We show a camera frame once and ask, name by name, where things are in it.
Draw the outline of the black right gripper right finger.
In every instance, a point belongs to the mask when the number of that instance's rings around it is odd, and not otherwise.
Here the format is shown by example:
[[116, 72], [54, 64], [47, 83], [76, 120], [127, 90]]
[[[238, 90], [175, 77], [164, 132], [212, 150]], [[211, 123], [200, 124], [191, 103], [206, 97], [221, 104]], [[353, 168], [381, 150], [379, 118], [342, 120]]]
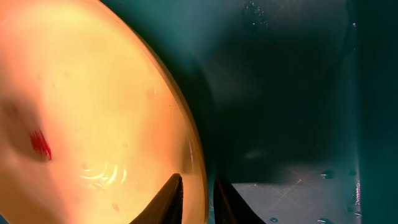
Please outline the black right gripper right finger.
[[266, 224], [244, 201], [230, 182], [215, 179], [213, 187], [215, 224]]

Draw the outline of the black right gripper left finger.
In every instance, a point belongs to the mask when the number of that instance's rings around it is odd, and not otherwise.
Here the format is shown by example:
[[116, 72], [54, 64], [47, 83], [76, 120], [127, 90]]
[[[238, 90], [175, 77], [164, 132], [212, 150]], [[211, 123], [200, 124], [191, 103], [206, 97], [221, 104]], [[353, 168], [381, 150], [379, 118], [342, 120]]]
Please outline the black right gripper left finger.
[[181, 224], [182, 214], [183, 182], [175, 173], [130, 224]]

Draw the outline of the yellow plate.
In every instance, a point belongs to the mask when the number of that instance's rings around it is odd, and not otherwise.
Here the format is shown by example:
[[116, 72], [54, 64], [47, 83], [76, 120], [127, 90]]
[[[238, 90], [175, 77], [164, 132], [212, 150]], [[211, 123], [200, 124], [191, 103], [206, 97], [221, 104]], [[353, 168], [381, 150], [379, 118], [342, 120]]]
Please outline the yellow plate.
[[1, 215], [129, 223], [173, 174], [206, 223], [200, 140], [169, 71], [99, 1], [1, 2]]

